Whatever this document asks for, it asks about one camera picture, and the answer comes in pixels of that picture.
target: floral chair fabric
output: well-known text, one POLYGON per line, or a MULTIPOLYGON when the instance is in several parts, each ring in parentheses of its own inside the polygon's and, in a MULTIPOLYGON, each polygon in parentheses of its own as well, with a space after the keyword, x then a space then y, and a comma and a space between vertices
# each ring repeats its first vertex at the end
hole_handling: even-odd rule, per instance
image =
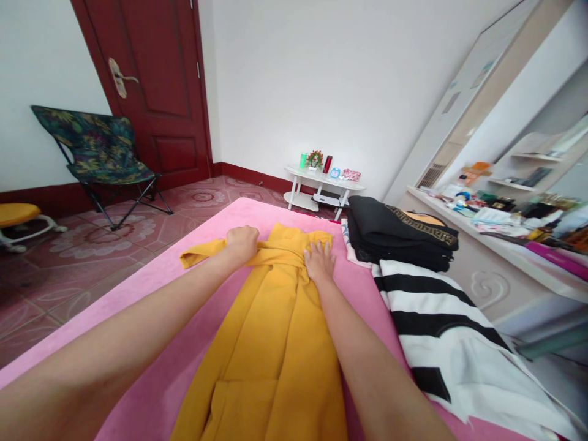
POLYGON ((80 182, 128 185, 157 176, 135 157, 135 132, 128 118, 31 108, 45 130, 70 149, 73 162, 67 158, 67 168, 80 182))

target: door frame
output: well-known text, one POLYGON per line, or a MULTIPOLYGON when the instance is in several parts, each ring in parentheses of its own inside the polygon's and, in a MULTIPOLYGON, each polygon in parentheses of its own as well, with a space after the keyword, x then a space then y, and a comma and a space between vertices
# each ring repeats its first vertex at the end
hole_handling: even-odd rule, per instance
MULTIPOLYGON (((108 105, 110 106, 110 111, 114 116, 123 116, 123 110, 118 102, 118 97, 116 95, 116 86, 114 84, 114 81, 112 80, 110 68, 106 63, 106 60, 102 53, 102 49, 100 47, 100 43, 98 42, 98 38, 96 37, 96 33, 94 32, 94 26, 92 25, 92 20, 90 19, 90 14, 86 6, 86 1, 70 1, 73 6, 73 11, 75 12, 75 16, 78 19, 78 23, 81 28, 81 33, 83 34, 84 40, 86 41, 86 46, 88 47, 88 51, 90 52, 90 57, 92 58, 92 62, 94 63, 94 67, 96 68, 96 72, 98 73, 98 78, 100 80, 100 84, 102 85, 102 89, 104 90, 104 94, 106 95, 106 100, 108 101, 108 105)), ((200 16, 198 14, 198 0, 195 0, 193 3, 190 2, 190 4, 194 5, 194 7, 191 10, 192 22, 194 23, 196 58, 198 61, 198 65, 200 67, 200 95, 202 96, 202 114, 204 116, 204 133, 206 138, 206 167, 208 169, 208 178, 212 178, 213 150, 210 143, 210 124, 208 121, 208 98, 206 97, 206 80, 203 62, 204 57, 202 53, 202 34, 200 33, 200 16)))

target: fist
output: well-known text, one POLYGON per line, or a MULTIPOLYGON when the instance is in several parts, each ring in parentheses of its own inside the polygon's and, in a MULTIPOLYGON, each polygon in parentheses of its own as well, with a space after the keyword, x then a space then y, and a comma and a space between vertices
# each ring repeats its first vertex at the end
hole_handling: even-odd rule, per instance
POLYGON ((257 228, 248 225, 233 228, 227 233, 227 250, 242 265, 257 254, 258 237, 257 228))

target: pink towel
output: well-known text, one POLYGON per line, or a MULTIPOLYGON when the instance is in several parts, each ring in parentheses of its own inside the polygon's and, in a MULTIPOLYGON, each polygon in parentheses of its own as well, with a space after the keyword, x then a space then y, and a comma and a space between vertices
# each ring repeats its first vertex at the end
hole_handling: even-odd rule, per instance
MULTIPOLYGON (((179 255, 186 249, 212 239, 224 238, 227 230, 244 224, 257 227, 260 231, 260 240, 267 240, 276 222, 287 227, 300 228, 305 232, 323 230, 334 236, 333 252, 337 255, 334 276, 337 284, 360 316, 396 359, 408 369, 390 313, 374 284, 370 270, 354 265, 346 259, 347 249, 342 239, 341 226, 241 198, 6 366, 0 371, 0 388, 94 325, 180 276, 184 270, 179 255)), ((169 439, 184 395, 198 365, 250 271, 250 268, 237 271, 202 307, 122 397, 100 430, 97 440, 169 439)), ((145 323, 145 332, 149 333, 149 323, 145 323)), ((345 403, 349 439, 363 440, 359 419, 348 390, 345 392, 345 403)), ((459 440, 527 440, 514 432, 484 421, 472 420, 472 424, 466 426, 437 404, 434 406, 459 440)))

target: door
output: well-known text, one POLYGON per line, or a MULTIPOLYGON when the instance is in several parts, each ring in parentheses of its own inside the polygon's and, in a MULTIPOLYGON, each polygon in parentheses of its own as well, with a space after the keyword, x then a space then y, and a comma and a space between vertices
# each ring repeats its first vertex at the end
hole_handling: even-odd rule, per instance
POLYGON ((139 159, 163 174, 160 188, 209 178, 202 49, 192 1, 72 4, 113 114, 130 119, 139 159), (115 81, 117 66, 127 78, 115 81))

